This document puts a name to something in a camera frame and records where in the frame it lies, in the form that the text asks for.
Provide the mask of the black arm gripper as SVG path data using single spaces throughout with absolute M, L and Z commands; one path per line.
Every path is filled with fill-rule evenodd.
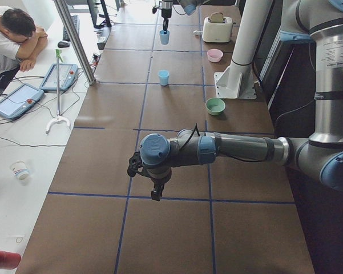
M 163 34 L 167 34 L 169 19 L 172 16 L 173 0 L 155 1 L 152 7 L 152 13 L 155 14 L 158 10 L 161 11 L 163 19 Z

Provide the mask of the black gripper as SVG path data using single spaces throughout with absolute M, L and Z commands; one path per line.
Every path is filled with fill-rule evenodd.
M 127 174 L 128 176 L 139 174 L 151 179 L 154 183 L 151 199 L 160 201 L 163 196 L 163 185 L 170 180 L 172 170 L 169 166 L 147 167 L 141 160 L 140 152 L 135 151 L 128 160 Z

